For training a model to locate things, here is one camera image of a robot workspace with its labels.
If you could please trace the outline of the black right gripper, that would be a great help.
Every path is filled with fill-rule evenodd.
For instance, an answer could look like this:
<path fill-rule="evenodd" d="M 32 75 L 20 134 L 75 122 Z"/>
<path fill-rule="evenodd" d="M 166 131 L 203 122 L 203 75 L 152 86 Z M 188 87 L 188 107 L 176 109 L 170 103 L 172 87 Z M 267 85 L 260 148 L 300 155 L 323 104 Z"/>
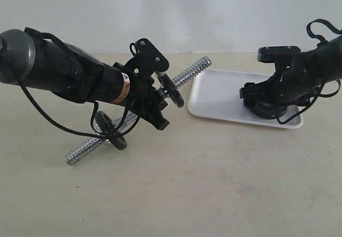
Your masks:
<path fill-rule="evenodd" d="M 240 88 L 239 97 L 245 106 L 257 101 L 271 105 L 306 105 L 323 80 L 323 70 L 313 61 L 294 60 L 282 72 L 275 72 L 269 79 L 247 82 Z"/>

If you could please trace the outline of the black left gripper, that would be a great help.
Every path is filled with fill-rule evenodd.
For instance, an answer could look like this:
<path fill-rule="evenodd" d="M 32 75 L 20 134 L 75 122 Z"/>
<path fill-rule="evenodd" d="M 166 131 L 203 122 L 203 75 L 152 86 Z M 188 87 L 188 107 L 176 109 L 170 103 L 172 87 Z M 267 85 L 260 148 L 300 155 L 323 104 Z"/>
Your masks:
<path fill-rule="evenodd" d="M 161 111 L 168 104 L 153 87 L 152 77 L 152 74 L 163 70 L 144 60 L 129 60 L 124 65 L 116 62 L 113 68 L 119 72 L 121 78 L 117 81 L 115 91 L 118 95 L 112 100 L 112 104 L 124 106 L 135 114 L 141 114 L 141 118 L 157 130 L 164 130 L 169 121 L 164 118 Z"/>

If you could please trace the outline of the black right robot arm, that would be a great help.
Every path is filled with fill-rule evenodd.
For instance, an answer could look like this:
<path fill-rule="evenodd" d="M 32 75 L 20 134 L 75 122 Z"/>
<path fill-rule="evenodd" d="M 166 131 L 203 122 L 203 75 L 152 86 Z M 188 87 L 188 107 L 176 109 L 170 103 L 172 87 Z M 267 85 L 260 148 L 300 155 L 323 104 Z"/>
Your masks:
<path fill-rule="evenodd" d="M 244 106 L 255 107 L 258 101 L 272 106 L 304 104 L 323 82 L 341 79 L 341 36 L 309 51 L 294 45 L 261 47 L 257 61 L 274 64 L 275 72 L 265 81 L 247 82 L 240 89 Z"/>

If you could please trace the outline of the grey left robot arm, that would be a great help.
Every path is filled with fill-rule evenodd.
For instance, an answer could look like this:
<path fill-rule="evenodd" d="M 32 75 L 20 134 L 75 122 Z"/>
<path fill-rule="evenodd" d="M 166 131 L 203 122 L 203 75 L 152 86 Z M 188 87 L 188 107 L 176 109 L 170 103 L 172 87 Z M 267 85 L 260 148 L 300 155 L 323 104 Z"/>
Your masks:
<path fill-rule="evenodd" d="M 163 130 L 166 103 L 153 86 L 152 75 L 169 69 L 168 60 L 147 38 L 133 43 L 134 56 L 125 64 L 108 65 L 51 33 L 32 28 L 1 33 L 1 82 L 50 91 L 83 104 L 101 101 L 127 107 Z"/>

